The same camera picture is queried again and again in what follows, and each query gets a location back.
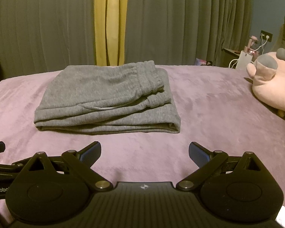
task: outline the yellow curtain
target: yellow curtain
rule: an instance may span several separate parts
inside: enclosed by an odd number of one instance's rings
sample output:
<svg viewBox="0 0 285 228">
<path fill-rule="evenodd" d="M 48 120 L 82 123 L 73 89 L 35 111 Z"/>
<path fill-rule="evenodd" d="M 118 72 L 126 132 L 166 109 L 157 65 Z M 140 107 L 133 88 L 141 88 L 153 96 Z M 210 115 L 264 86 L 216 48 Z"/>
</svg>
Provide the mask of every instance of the yellow curtain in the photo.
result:
<svg viewBox="0 0 285 228">
<path fill-rule="evenodd" d="M 94 0 L 96 64 L 118 66 L 125 59 L 128 0 Z"/>
</svg>

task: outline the bed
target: bed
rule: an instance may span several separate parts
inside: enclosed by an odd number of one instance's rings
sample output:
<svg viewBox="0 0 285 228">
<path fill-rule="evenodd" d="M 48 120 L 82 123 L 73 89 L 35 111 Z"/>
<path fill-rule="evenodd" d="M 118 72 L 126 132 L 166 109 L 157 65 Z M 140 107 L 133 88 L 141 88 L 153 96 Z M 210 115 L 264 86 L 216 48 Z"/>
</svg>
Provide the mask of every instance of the bed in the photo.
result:
<svg viewBox="0 0 285 228">
<path fill-rule="evenodd" d="M 48 83 L 59 73 L 49 72 L 0 82 L 0 141 L 6 150 L 0 164 L 11 164 L 45 151 L 49 156 L 80 150 L 93 141 L 102 155 L 92 169 L 109 181 L 178 181 L 197 170 L 188 156 L 190 142 L 232 156 L 253 151 L 284 192 L 285 118 L 252 94 L 245 71 L 213 66 L 157 66 L 167 70 L 181 117 L 181 132 L 83 135 L 39 131 L 34 111 Z M 0 200 L 0 223 L 13 221 Z"/>
</svg>

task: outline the pink plush toy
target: pink plush toy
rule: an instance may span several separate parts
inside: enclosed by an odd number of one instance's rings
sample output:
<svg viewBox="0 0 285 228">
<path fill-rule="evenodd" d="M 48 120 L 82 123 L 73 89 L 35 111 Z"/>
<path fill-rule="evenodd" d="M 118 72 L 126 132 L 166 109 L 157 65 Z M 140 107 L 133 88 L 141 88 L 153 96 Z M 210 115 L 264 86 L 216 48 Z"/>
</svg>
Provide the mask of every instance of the pink plush toy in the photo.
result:
<svg viewBox="0 0 285 228">
<path fill-rule="evenodd" d="M 255 65 L 247 65 L 253 79 L 252 91 L 262 102 L 278 109 L 278 116 L 285 115 L 285 49 L 260 55 Z"/>
</svg>

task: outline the metal bolt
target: metal bolt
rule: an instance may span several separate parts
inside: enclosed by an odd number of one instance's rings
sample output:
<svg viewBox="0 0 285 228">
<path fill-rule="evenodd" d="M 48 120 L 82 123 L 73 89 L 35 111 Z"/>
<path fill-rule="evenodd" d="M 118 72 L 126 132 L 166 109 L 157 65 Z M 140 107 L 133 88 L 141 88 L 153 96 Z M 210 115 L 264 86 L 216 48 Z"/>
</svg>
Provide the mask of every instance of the metal bolt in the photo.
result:
<svg viewBox="0 0 285 228">
<path fill-rule="evenodd" d="M 110 182 L 108 182 L 108 181 L 98 181 L 97 183 L 95 183 L 95 186 L 97 187 L 97 188 L 101 188 L 101 189 L 103 189 L 103 188 L 108 188 L 108 187 L 110 187 Z"/>
<path fill-rule="evenodd" d="M 194 183 L 191 181 L 184 180 L 184 181 L 179 182 L 178 185 L 181 188 L 192 188 L 194 186 Z"/>
</svg>

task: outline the folded gray sweatpants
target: folded gray sweatpants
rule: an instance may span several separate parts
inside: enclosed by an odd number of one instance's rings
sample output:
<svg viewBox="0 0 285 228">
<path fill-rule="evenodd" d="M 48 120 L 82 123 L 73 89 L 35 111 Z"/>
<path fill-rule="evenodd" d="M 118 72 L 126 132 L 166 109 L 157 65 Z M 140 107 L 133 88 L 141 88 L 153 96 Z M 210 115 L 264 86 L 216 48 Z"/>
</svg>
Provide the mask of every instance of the folded gray sweatpants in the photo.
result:
<svg viewBox="0 0 285 228">
<path fill-rule="evenodd" d="M 48 85 L 34 122 L 40 130 L 89 134 L 180 131 L 167 72 L 153 61 L 68 66 Z"/>
</svg>

